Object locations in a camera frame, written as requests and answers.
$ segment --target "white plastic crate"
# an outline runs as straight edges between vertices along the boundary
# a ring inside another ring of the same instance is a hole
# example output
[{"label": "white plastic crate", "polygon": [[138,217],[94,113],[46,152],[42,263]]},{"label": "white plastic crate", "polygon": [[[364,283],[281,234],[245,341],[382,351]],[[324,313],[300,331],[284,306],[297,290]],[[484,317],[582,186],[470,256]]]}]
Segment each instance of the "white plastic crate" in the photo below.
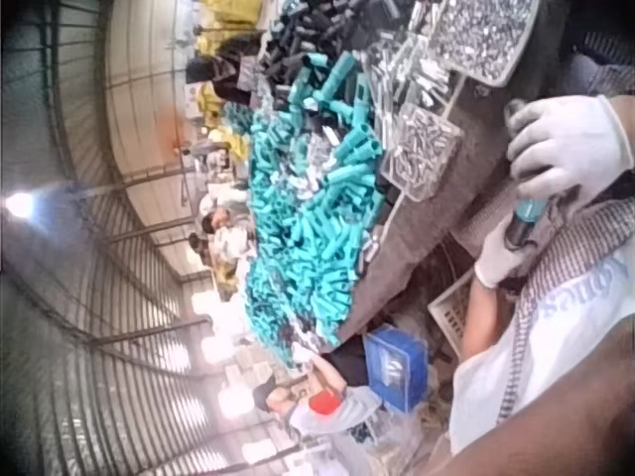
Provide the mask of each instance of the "white plastic crate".
[{"label": "white plastic crate", "polygon": [[444,332],[457,356],[460,356],[460,341],[465,330],[469,288],[474,275],[473,269],[428,304],[430,314]]}]

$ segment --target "gray table surface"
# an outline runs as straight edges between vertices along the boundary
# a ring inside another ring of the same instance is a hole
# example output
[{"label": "gray table surface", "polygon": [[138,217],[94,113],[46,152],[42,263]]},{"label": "gray table surface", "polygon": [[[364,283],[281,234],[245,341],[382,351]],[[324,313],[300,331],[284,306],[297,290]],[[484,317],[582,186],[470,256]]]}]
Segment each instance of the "gray table surface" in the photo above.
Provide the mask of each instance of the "gray table surface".
[{"label": "gray table surface", "polygon": [[568,0],[542,0],[532,36],[506,87],[492,88],[483,96],[477,81],[466,81],[448,117],[465,133],[461,147],[434,197],[420,203],[402,197],[381,249],[354,290],[350,315],[339,329],[341,342],[362,329],[406,287],[415,267],[491,183],[497,166],[500,170],[509,142],[503,107],[515,97],[539,97],[555,80],[568,12]]}]

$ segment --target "blue box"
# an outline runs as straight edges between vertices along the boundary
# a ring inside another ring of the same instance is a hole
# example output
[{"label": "blue box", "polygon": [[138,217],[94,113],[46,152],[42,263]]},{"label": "blue box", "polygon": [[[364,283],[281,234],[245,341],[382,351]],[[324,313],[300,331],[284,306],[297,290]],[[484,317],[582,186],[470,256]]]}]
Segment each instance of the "blue box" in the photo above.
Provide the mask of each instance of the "blue box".
[{"label": "blue box", "polygon": [[384,324],[364,335],[369,386],[384,403],[409,413],[426,396],[428,351],[410,334]]}]

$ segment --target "white glove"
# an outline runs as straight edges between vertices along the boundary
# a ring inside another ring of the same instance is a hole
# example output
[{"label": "white glove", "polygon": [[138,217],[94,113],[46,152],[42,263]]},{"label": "white glove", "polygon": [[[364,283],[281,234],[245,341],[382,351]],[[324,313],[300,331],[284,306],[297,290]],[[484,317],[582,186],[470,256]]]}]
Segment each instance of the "white glove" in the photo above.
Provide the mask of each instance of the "white glove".
[{"label": "white glove", "polygon": [[505,248],[505,230],[511,221],[512,215],[507,215],[489,232],[485,237],[480,257],[474,265],[476,278],[487,288],[498,287],[501,281],[528,260],[536,250],[533,244],[516,251]]},{"label": "white glove", "polygon": [[532,102],[511,117],[507,150],[519,195],[547,199],[580,185],[580,209],[634,167],[619,117],[604,96],[565,96]]},{"label": "white glove", "polygon": [[303,347],[298,342],[291,344],[291,354],[297,364],[308,364],[316,355],[313,351]]}]

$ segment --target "black hair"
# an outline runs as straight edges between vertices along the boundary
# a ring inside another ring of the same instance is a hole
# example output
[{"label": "black hair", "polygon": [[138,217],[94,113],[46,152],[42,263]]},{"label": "black hair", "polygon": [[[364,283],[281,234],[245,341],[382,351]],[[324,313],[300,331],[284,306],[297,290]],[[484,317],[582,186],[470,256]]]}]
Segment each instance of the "black hair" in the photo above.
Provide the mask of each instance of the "black hair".
[{"label": "black hair", "polygon": [[207,213],[206,216],[202,218],[200,225],[202,226],[202,231],[207,233],[208,235],[214,234],[214,227],[211,225],[211,217],[213,216],[213,212]]},{"label": "black hair", "polygon": [[188,243],[190,243],[190,246],[193,250],[198,251],[198,243],[200,243],[200,239],[198,238],[198,235],[196,235],[196,233],[190,233],[190,235],[188,236]]}]

